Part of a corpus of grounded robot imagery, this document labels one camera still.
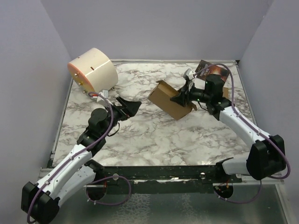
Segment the brown cardboard box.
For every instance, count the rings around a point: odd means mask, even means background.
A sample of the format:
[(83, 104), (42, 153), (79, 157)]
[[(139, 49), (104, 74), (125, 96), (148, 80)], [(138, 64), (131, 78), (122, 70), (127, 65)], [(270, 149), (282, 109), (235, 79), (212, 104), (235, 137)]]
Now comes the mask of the brown cardboard box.
[(159, 80), (157, 81), (156, 87), (149, 94), (148, 100), (170, 115), (173, 119), (180, 120), (192, 110), (197, 111), (197, 106), (190, 103), (188, 106), (183, 107), (171, 101), (171, 97), (178, 94), (179, 92), (165, 81)]

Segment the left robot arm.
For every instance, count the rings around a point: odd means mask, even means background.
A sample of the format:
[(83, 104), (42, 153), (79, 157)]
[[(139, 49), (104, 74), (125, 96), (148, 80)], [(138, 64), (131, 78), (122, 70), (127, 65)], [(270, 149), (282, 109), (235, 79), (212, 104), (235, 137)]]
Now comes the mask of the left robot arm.
[(116, 99), (120, 105), (103, 98), (106, 106), (92, 111), (87, 128), (67, 156), (45, 177), (23, 186), (21, 209), (27, 213), (27, 223), (49, 224), (72, 194), (85, 184), (98, 184), (103, 180), (101, 170), (85, 164), (105, 145), (110, 131), (120, 121), (135, 116), (141, 106), (140, 101)]

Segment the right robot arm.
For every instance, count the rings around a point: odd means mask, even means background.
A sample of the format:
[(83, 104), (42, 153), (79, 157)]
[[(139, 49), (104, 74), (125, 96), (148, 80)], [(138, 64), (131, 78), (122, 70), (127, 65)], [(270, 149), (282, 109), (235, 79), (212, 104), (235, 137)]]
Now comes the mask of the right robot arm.
[(285, 144), (279, 135), (270, 135), (242, 115), (232, 100), (223, 96), (224, 81), (219, 75), (206, 77), (204, 89), (195, 87), (195, 74), (187, 70), (183, 75), (185, 84), (171, 101), (186, 107), (191, 102), (204, 103), (210, 115), (227, 125), (249, 147), (246, 158), (229, 158), (218, 163), (215, 179), (226, 182), (231, 175), (249, 175), (256, 180), (271, 177), (286, 167)]

